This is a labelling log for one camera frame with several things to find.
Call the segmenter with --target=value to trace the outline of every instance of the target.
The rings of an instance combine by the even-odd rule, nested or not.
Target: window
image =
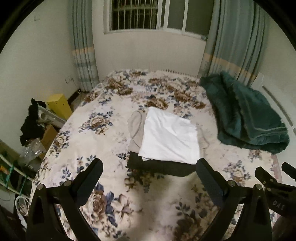
[[[202,38],[209,33],[214,0],[105,0],[106,32],[156,29]]]
[[[112,0],[111,30],[156,29],[158,0]]]

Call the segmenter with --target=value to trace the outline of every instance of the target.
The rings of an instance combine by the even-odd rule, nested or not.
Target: yellow box
[[[71,108],[63,94],[51,95],[47,100],[48,106],[61,118],[68,119],[72,115]]]

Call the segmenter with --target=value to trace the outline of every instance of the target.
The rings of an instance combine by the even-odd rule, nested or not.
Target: plastic bag
[[[44,152],[46,152],[46,150],[42,145],[40,138],[36,138],[27,147],[25,147],[20,155],[20,158],[24,159],[26,163],[29,163],[31,160],[35,159]]]

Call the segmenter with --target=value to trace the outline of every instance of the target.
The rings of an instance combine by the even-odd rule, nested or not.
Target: green blanket
[[[226,72],[202,77],[200,85],[215,110],[222,143],[272,154],[287,147],[288,130],[259,91],[244,86]]]

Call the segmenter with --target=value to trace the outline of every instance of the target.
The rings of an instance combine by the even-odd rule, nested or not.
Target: black fabric
[[[185,177],[195,172],[195,165],[174,162],[174,161],[159,161],[148,160],[143,161],[138,153],[130,152],[127,168],[150,171],[152,173],[162,173],[176,177]]]
[[[11,214],[0,206],[0,240],[25,241],[25,235],[26,233],[16,215],[16,208],[14,207],[14,213]]]
[[[26,117],[24,124],[20,128],[23,135],[20,136],[20,143],[22,146],[26,144],[29,139],[43,138],[44,129],[37,123],[38,120],[38,105],[46,108],[46,104],[43,101],[36,101],[31,99],[31,105],[29,106],[29,115]]]

